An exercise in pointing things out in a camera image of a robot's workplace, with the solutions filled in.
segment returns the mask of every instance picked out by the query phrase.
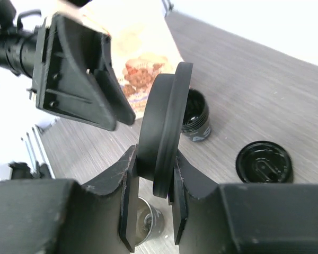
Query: metal cylinder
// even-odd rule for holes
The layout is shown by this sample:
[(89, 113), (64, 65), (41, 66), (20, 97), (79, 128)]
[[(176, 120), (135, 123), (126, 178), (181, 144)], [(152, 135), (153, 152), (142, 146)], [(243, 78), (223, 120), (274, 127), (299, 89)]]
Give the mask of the metal cylinder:
[(136, 246), (155, 239), (164, 231), (163, 214), (142, 197), (138, 198)]

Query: white wall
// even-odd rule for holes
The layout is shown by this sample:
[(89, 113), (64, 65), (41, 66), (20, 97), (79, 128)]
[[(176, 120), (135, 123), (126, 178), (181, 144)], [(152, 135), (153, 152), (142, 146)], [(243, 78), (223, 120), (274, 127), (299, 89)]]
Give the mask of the white wall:
[(179, 12), (318, 65), (318, 0), (171, 1)]

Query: round black cap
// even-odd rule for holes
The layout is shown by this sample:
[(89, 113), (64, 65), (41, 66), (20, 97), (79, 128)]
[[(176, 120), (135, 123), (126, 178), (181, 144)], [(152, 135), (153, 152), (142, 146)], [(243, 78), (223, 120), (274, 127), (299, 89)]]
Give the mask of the round black cap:
[(244, 183), (291, 183), (291, 157), (278, 144), (256, 141), (245, 146), (238, 154), (236, 170)]

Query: black screw hole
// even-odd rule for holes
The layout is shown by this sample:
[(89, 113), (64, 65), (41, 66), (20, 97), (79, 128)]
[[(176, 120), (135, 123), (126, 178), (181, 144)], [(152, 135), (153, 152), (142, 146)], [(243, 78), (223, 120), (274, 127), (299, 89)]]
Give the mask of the black screw hole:
[(59, 104), (58, 104), (57, 101), (52, 101), (52, 102), (50, 102), (50, 104), (49, 104), (50, 107), (57, 107), (58, 105), (59, 105)]
[(107, 37), (105, 38), (105, 43), (110, 43), (110, 42), (111, 42), (111, 37), (107, 36)]

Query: gray table surface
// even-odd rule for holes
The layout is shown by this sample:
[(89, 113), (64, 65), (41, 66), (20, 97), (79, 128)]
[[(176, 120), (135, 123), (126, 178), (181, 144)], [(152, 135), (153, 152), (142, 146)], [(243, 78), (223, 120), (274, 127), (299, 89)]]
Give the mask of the gray table surface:
[[(249, 142), (270, 140), (291, 155), (296, 183), (318, 183), (318, 67), (178, 13), (167, 23), (182, 57), (194, 63), (191, 86), (210, 106), (213, 133), (200, 144), (181, 137), (189, 161), (216, 182), (240, 182), (238, 152)], [(84, 183), (137, 143), (141, 121), (116, 132), (62, 119), (42, 137), (57, 178)], [(159, 208), (164, 234), (136, 253), (178, 253), (171, 209), (153, 197), (149, 182), (139, 195)]]

